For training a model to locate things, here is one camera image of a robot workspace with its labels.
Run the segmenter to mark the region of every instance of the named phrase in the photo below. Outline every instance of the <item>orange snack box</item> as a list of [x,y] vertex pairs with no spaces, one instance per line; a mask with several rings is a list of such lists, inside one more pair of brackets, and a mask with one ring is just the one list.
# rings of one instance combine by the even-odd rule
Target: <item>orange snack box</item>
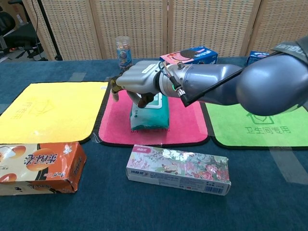
[[78,142],[0,145],[0,195],[74,193],[86,155]]

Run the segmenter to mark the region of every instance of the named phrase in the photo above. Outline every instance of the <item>green cloth mat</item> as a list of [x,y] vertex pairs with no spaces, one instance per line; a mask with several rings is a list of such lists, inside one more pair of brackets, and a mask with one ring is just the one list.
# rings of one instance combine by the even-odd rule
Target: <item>green cloth mat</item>
[[239,104],[206,103],[214,141],[230,148],[308,146],[308,113],[304,107],[274,116],[256,116]]

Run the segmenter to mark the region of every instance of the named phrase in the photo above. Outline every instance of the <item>robotic arm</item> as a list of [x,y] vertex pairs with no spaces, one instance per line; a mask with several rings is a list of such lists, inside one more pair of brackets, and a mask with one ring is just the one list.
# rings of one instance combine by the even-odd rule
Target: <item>robotic arm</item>
[[161,92],[181,98],[185,106],[194,101],[240,103],[255,115],[271,116],[295,110],[308,100],[308,59],[306,53],[302,55],[297,58],[279,50],[246,68],[232,64],[163,66],[159,61],[141,61],[111,80],[112,93],[118,99],[117,93],[126,90],[141,108]]

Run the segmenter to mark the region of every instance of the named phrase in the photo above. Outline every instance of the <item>clear plastic bottle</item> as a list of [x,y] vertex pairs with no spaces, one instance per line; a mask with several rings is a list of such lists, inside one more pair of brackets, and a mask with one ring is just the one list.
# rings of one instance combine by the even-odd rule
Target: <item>clear plastic bottle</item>
[[120,69],[127,69],[132,65],[130,39],[128,36],[119,36],[115,39],[117,57]]

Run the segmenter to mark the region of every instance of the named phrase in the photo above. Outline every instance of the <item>blue box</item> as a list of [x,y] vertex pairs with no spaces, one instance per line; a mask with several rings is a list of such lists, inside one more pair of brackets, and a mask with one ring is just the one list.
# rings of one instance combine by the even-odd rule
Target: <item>blue box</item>
[[206,48],[205,46],[192,47],[182,51],[165,54],[160,56],[160,61],[166,61],[169,64],[215,64],[218,53]]
[[251,51],[249,54],[249,57],[247,59],[246,66],[263,59],[264,57],[268,56],[270,53],[267,52],[261,52],[261,51]]

